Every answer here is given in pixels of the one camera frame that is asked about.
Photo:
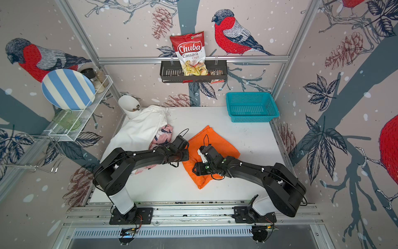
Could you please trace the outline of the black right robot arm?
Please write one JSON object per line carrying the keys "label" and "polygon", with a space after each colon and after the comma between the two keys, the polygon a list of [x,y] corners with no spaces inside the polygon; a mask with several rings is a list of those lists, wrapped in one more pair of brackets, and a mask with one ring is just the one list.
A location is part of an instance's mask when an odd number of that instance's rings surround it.
{"label": "black right robot arm", "polygon": [[223,157],[211,146],[198,150],[202,161],[195,163],[192,172],[197,176],[218,174],[222,177],[240,178],[255,183],[266,190],[267,195],[256,195],[249,204],[251,216],[265,216],[280,212],[295,217],[303,201],[306,188],[283,164],[259,166],[243,162],[235,157]]}

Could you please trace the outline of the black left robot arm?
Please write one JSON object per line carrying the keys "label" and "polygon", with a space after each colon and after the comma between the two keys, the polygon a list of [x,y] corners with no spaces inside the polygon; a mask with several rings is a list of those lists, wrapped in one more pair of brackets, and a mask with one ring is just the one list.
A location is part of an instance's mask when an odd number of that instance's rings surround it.
{"label": "black left robot arm", "polygon": [[169,164],[177,168],[189,160],[189,142],[182,136],[170,143],[142,151],[114,149],[94,172],[93,184],[106,194],[120,214],[126,215],[136,207],[125,185],[131,173],[152,165]]}

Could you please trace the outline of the orange shorts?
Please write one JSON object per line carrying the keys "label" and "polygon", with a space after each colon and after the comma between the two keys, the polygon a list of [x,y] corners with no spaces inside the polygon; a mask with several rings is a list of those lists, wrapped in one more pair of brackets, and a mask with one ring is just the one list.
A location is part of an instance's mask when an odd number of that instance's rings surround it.
{"label": "orange shorts", "polygon": [[189,160],[183,162],[183,166],[186,172],[189,174],[198,189],[204,188],[210,181],[216,179],[221,180],[222,177],[218,174],[197,176],[192,170],[197,162],[201,162],[202,159],[198,154],[198,150],[201,146],[211,145],[220,153],[223,157],[232,156],[235,158],[240,157],[240,152],[226,139],[216,133],[213,128],[206,126],[201,132],[191,138],[189,141]]}

